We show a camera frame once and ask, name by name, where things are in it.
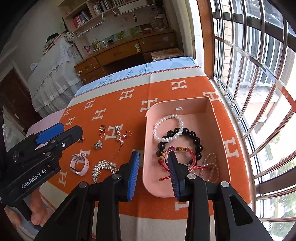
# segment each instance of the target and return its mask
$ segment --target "earring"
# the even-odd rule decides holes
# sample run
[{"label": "earring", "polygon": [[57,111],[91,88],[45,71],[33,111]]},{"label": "earring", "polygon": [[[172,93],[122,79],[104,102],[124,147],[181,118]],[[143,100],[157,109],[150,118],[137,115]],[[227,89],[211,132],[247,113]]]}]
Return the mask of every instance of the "earring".
[{"label": "earring", "polygon": [[96,144],[94,144],[94,147],[96,149],[102,149],[103,148],[103,143],[101,142],[101,140],[99,140]]},{"label": "earring", "polygon": [[121,137],[119,126],[115,126],[115,129],[116,129],[116,133],[117,133],[116,141],[120,142],[120,146],[122,146],[124,144],[123,139],[126,139],[126,138],[130,137],[131,136],[131,131],[126,131]]},{"label": "earring", "polygon": [[84,138],[82,137],[81,139],[78,140],[79,143],[84,142]]},{"label": "earring", "polygon": [[100,137],[103,138],[105,136],[106,126],[101,126],[100,129]]}]

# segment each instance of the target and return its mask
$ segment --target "wooden door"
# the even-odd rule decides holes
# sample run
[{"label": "wooden door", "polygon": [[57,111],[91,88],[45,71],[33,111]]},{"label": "wooden door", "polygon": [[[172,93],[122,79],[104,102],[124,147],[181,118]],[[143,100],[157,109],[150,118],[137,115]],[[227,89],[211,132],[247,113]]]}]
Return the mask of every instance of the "wooden door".
[{"label": "wooden door", "polygon": [[0,98],[25,133],[31,125],[42,119],[34,110],[30,93],[14,69],[0,82]]}]

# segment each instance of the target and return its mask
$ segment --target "beaded bracelet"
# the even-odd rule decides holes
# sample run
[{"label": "beaded bracelet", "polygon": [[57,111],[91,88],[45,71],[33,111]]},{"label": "beaded bracelet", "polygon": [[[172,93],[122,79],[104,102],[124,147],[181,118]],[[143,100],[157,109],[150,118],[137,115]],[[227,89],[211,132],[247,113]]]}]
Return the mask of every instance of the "beaded bracelet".
[{"label": "beaded bracelet", "polygon": [[[174,133],[173,135],[169,136],[169,137],[166,137],[166,138],[158,137],[157,136],[157,129],[158,129],[159,125],[162,122],[164,122],[164,121],[166,121],[166,120],[168,120],[170,118],[176,118],[179,121],[179,130],[176,133]],[[167,116],[161,118],[158,122],[155,123],[154,129],[153,129],[153,136],[154,136],[154,139],[159,141],[159,142],[163,142],[163,143],[164,142],[169,142],[169,141],[177,139],[180,135],[182,135],[183,128],[184,128],[184,123],[183,123],[182,118],[180,116],[178,116],[178,115],[167,115]]]},{"label": "beaded bracelet", "polygon": [[[162,139],[164,138],[170,138],[171,136],[173,136],[174,134],[179,132],[179,128],[175,128],[174,131],[170,130],[167,132],[167,136],[163,136]],[[193,144],[195,145],[195,156],[196,159],[199,161],[202,158],[201,152],[203,150],[203,146],[200,144],[200,138],[196,136],[194,131],[189,131],[188,128],[183,128],[183,134],[185,136],[189,136],[190,139],[192,139]],[[164,153],[164,149],[165,149],[165,143],[163,142],[159,142],[157,145],[158,150],[156,151],[156,155],[157,157],[161,157],[162,154]]]}]

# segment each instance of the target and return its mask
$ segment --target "finger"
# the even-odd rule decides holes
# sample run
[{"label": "finger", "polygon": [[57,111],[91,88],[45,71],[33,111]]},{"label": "finger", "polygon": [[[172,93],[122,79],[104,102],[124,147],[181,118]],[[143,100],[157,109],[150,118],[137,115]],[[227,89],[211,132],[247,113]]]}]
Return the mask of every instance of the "finger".
[{"label": "finger", "polygon": [[40,223],[40,226],[43,227],[44,224],[47,222],[47,220],[50,218],[50,216],[53,214],[53,211],[50,208],[46,208],[47,214],[44,216],[43,220]]},{"label": "finger", "polygon": [[4,211],[14,227],[20,226],[22,224],[20,216],[15,211],[10,209],[8,206],[4,208]]},{"label": "finger", "polygon": [[39,189],[31,194],[30,209],[32,211],[31,222],[34,225],[40,225],[45,215],[47,215],[46,207],[41,199]]}]

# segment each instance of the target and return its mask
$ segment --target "pink watch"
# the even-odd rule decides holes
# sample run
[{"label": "pink watch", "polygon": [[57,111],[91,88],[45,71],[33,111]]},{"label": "pink watch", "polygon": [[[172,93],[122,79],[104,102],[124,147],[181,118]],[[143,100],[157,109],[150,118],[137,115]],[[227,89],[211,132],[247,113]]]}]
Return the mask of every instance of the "pink watch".
[{"label": "pink watch", "polygon": [[[81,171],[78,171],[78,170],[76,170],[74,168],[76,162],[79,159],[83,159],[84,160],[84,167],[82,168]],[[76,154],[76,155],[73,155],[72,156],[72,160],[71,160],[71,163],[70,163],[70,169],[71,169],[72,172],[74,172],[75,174],[77,174],[79,176],[82,176],[82,177],[86,174],[87,170],[89,169],[89,161],[86,158],[86,153],[85,152],[80,151],[79,154]]]}]

